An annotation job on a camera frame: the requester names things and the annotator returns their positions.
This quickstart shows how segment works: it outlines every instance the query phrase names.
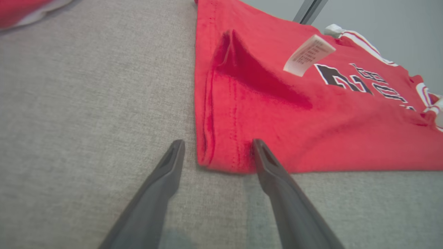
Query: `gray fabric surface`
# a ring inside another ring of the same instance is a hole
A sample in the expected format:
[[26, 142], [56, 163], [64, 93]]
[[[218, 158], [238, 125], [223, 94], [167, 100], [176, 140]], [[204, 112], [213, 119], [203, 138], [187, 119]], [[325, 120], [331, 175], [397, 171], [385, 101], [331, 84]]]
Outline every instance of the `gray fabric surface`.
[[[96, 248], [169, 144], [161, 248], [279, 248], [256, 175], [196, 163], [192, 0], [88, 0], [0, 35], [0, 248]], [[347, 248], [441, 248], [442, 172], [294, 178]]]

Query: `red jersey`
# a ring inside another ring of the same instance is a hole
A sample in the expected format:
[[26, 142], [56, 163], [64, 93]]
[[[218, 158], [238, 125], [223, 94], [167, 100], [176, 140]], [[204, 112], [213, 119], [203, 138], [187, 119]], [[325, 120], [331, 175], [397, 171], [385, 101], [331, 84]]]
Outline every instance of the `red jersey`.
[[[336, 51], [283, 71], [312, 35]], [[338, 39], [239, 0], [200, 0], [195, 117], [199, 164], [255, 172], [260, 138], [289, 172], [442, 170], [438, 96], [352, 31]]]

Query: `metal frame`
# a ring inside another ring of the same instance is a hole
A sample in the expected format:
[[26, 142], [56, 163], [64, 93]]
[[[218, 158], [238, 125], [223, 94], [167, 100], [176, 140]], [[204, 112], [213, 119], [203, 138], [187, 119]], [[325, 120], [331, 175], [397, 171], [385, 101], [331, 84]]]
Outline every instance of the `metal frame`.
[[327, 2], [328, 0], [305, 0], [293, 21], [311, 25]]

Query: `red fabric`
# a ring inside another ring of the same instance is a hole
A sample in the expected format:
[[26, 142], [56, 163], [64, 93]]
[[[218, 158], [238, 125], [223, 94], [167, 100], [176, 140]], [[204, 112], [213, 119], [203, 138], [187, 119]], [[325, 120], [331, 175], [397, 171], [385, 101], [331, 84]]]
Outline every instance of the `red fabric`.
[[52, 0], [0, 0], [0, 29], [14, 26], [21, 19]]
[[[350, 63], [376, 72], [407, 103], [327, 85], [315, 66], [303, 77], [283, 71], [313, 34], [337, 50], [319, 64], [351, 80]], [[261, 138], [289, 172], [442, 170], [443, 134], [401, 66], [390, 66], [347, 37], [281, 20], [238, 0], [200, 0], [196, 35], [195, 117], [198, 163], [253, 173], [252, 139]], [[412, 106], [415, 110], [403, 106]]]

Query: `white trim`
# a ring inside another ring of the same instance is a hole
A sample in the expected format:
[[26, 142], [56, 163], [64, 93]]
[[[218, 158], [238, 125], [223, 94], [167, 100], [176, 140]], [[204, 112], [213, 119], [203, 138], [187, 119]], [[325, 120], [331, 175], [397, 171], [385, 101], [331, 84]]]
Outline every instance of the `white trim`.
[[381, 55], [380, 52], [378, 51], [378, 49], [376, 47], [374, 47], [374, 45], [372, 45], [364, 36], [362, 36], [360, 33], [356, 32], [356, 31], [352, 31], [352, 30], [346, 30], [343, 31], [344, 32], [349, 32], [354, 34], [356, 37], [360, 38], [361, 40], [365, 41], [373, 50], [375, 50], [377, 52], [377, 54]]
[[435, 94], [435, 93], [428, 93], [428, 94], [432, 94], [432, 95], [434, 95], [436, 98], [438, 98], [438, 99], [441, 99], [442, 98], [442, 96], [441, 95], [439, 95], [439, 94]]
[[429, 109], [429, 112], [435, 112], [435, 114], [438, 115], [439, 112], [440, 112], [440, 109], [438, 108], [438, 106], [432, 106], [432, 107]]
[[372, 49], [369, 45], [367, 45], [364, 41], [362, 41], [361, 39], [359, 39], [356, 35], [350, 34], [350, 33], [344, 33], [343, 35], [341, 35], [340, 37], [347, 37], [349, 39], [351, 39], [355, 44], [357, 44], [358, 46], [360, 46], [361, 48], [363, 48], [364, 50], [366, 50], [368, 53], [370, 53], [373, 57], [377, 58], [379, 61], [385, 63], [386, 65], [389, 66], [398, 66], [398, 64], [395, 64], [394, 62], [391, 62], [383, 57], [381, 57], [377, 50]]
[[421, 101], [423, 101], [423, 104], [426, 106], [426, 107], [429, 107], [430, 106], [430, 103], [427, 101], [427, 98], [425, 97], [425, 95], [424, 95], [424, 91], [423, 91], [423, 88], [425, 88], [426, 86], [424, 85], [424, 83], [419, 83], [419, 84], [417, 84], [417, 86], [416, 86], [416, 90], [417, 90], [417, 93], [418, 93], [418, 95], [420, 96], [420, 98], [421, 98]]

